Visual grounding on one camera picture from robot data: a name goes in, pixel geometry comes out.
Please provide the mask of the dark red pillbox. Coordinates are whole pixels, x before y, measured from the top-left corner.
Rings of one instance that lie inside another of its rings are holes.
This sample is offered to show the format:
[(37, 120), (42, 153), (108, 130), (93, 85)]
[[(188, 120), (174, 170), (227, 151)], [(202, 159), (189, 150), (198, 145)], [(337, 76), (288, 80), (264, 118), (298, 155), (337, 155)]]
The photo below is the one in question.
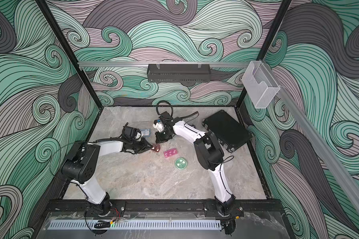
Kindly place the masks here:
[(151, 150), (154, 152), (160, 152), (161, 146), (159, 144), (153, 144)]

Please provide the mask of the blue rectangular pillbox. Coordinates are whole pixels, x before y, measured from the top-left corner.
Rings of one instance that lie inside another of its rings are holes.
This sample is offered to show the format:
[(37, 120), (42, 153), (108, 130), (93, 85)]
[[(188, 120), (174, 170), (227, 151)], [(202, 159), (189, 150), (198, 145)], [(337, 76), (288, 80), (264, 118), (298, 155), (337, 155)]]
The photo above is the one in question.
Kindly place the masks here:
[(150, 128), (143, 128), (140, 129), (142, 137), (148, 138), (151, 136), (151, 129)]

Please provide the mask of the pink pillbox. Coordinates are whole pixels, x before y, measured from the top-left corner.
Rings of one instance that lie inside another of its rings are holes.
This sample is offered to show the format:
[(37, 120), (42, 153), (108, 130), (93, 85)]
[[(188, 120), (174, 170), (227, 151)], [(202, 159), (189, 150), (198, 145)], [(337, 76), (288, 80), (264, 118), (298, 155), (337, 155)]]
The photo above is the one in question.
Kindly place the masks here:
[(178, 154), (178, 150), (176, 148), (172, 148), (172, 149), (168, 149), (166, 151), (164, 151), (164, 157), (165, 158), (169, 158), (171, 156), (174, 156)]

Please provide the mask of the green round pillbox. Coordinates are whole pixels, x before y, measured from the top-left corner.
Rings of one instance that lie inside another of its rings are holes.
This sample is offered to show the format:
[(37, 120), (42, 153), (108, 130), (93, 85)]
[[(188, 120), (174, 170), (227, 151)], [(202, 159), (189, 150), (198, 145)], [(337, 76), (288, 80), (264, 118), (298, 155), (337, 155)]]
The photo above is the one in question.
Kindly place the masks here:
[(183, 157), (177, 158), (175, 160), (175, 167), (179, 170), (183, 170), (187, 167), (187, 161)]

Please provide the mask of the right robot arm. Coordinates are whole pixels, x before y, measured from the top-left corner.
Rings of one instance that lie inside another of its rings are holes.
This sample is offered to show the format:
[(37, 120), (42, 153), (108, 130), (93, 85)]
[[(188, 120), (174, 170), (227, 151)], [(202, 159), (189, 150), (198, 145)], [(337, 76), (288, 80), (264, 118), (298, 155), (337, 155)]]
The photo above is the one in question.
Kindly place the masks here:
[(230, 190), (224, 172), (224, 152), (212, 131), (201, 131), (188, 124), (185, 119), (198, 115), (194, 112), (184, 117), (174, 117), (173, 113), (158, 113), (153, 127), (157, 130), (156, 143), (164, 143), (174, 136), (181, 136), (193, 144), (199, 164), (208, 171), (214, 187), (214, 198), (218, 213), (227, 217), (235, 204), (235, 196)]

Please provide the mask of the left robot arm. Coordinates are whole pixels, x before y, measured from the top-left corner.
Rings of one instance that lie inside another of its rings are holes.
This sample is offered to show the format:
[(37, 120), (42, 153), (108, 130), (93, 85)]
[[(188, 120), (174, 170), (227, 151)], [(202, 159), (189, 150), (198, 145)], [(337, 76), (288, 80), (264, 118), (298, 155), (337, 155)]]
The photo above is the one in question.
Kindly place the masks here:
[(98, 158), (120, 152), (141, 154), (153, 148), (140, 129), (125, 125), (119, 137), (74, 143), (64, 158), (61, 174), (80, 188), (94, 213), (105, 217), (110, 213), (112, 204), (109, 194), (95, 177)]

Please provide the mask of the black flat case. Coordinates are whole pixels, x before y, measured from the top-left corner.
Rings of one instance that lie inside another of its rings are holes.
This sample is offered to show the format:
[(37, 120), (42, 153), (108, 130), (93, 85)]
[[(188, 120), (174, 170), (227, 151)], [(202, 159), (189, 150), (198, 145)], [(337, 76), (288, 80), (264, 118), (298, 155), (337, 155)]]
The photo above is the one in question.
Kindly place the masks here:
[(218, 142), (230, 153), (235, 152), (251, 139), (249, 131), (225, 110), (203, 119), (202, 126), (211, 130)]

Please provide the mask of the black wall tray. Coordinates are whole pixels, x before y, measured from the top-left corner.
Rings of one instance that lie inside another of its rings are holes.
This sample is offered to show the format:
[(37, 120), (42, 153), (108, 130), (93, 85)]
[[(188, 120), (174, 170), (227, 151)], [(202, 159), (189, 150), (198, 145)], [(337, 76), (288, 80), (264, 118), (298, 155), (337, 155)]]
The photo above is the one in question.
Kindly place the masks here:
[(203, 83), (211, 79), (207, 64), (149, 64), (147, 77), (153, 83)]

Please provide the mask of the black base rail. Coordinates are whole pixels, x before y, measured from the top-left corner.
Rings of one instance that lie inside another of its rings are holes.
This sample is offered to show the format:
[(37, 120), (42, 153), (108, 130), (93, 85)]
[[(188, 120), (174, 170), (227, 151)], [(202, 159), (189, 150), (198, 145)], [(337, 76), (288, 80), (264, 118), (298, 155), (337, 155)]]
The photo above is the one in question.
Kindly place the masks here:
[[(218, 215), (219, 206), (214, 199), (203, 200), (109, 200), (111, 212), (121, 215), (134, 212), (197, 212), (207, 215)], [(86, 200), (50, 200), (46, 206), (48, 212), (81, 212), (91, 209)], [(239, 211), (282, 211), (279, 200), (238, 200), (230, 207), (232, 213)]]

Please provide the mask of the clear plastic wall holder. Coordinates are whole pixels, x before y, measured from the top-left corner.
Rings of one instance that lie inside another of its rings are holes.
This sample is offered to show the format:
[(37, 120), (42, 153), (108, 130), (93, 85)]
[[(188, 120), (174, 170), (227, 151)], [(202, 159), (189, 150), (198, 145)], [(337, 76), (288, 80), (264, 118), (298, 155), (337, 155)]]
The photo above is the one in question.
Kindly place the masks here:
[(270, 66), (263, 61), (251, 61), (242, 83), (256, 109), (265, 109), (280, 90)]

